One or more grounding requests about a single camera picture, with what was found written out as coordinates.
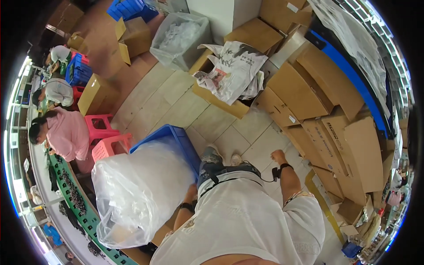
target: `plastic stool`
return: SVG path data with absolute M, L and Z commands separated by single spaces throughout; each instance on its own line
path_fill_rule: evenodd
M 74 59 L 74 57 L 77 54 L 77 52 L 71 52 L 71 53 L 72 53 L 72 55 L 71 55 L 71 60 L 72 60 L 72 59 Z M 83 64 L 88 64 L 90 62 L 90 60 L 87 58 L 87 55 L 84 55 L 82 53 L 79 53 L 79 54 L 81 54 L 81 56 L 82 56 L 81 62 Z
M 113 136 L 113 137 L 109 137 L 109 138 L 105 138 L 100 140 L 100 142 L 93 148 L 92 150 L 92 155 L 93 155 L 93 159 L 94 162 L 105 158 L 105 157 L 109 157 L 109 156 L 113 156 L 113 155 L 117 155 L 119 152 L 117 153 L 113 147 L 112 144 L 114 142 L 119 142 L 119 141 L 123 141 L 124 146 L 126 148 L 127 153 L 129 153 L 130 148 L 131 148 L 131 144 L 130 144 L 130 139 L 132 138 L 132 134 L 127 133 L 124 135 L 118 135 L 118 136 Z
M 83 86 L 73 86 L 72 87 L 72 90 L 74 91 L 74 96 L 73 96 L 74 97 L 74 103 L 72 104 L 71 107 L 75 111 L 79 111 L 78 100 L 81 97 L 82 92 L 84 91 L 84 88 L 85 87 L 83 87 Z
M 87 115 L 87 116 L 84 117 L 85 122 L 87 123 L 87 126 L 88 126 L 89 133 L 90 133 L 90 138 L 89 138 L 90 148 L 95 146 L 95 145 L 92 146 L 92 143 L 96 139 L 102 140 L 102 139 L 105 139 L 105 138 L 118 136 L 118 135 L 121 134 L 119 132 L 119 130 L 114 130 L 110 126 L 110 122 L 109 122 L 110 117 L 113 117 L 113 115 L 111 115 L 111 114 Z M 96 128 L 96 127 L 98 127 L 99 123 L 95 122 L 93 124 L 93 120 L 95 120 L 95 119 L 102 120 L 104 122 L 105 126 L 106 126 L 106 129 Z

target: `hand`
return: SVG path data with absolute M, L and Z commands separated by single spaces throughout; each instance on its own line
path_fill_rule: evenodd
M 194 198 L 197 195 L 197 184 L 193 183 L 190 185 L 190 187 L 188 188 L 187 194 L 186 194 L 186 199 L 193 201 Z
M 284 155 L 284 152 L 281 149 L 275 150 L 274 152 L 272 152 L 271 159 L 277 162 L 279 165 L 287 163 L 286 155 Z

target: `ripped jeans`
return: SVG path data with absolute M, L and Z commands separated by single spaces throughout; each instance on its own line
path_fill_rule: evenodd
M 199 170 L 199 179 L 197 180 L 197 189 L 208 179 L 217 179 L 216 177 L 234 171 L 248 171 L 255 173 L 258 177 L 261 177 L 261 173 L 256 167 L 247 161 L 243 161 L 238 166 L 226 167 L 222 163 L 222 157 L 218 155 L 218 152 L 211 146 L 206 147 L 203 154 L 200 156 L 202 160 Z

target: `blue shirt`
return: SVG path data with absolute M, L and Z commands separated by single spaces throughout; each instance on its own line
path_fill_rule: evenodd
M 53 238 L 53 243 L 55 245 L 62 245 L 62 240 L 60 240 L 60 235 L 57 232 L 56 228 L 54 228 L 53 226 L 48 226 L 47 224 L 45 224 L 43 226 L 43 230 L 44 230 L 44 233 L 46 233 L 46 235 L 48 237 Z

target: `gray shirt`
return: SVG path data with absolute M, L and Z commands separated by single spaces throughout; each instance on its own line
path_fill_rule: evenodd
M 45 85 L 46 98 L 50 101 L 61 103 L 69 107 L 74 103 L 74 91 L 72 86 L 63 79 L 52 78 Z

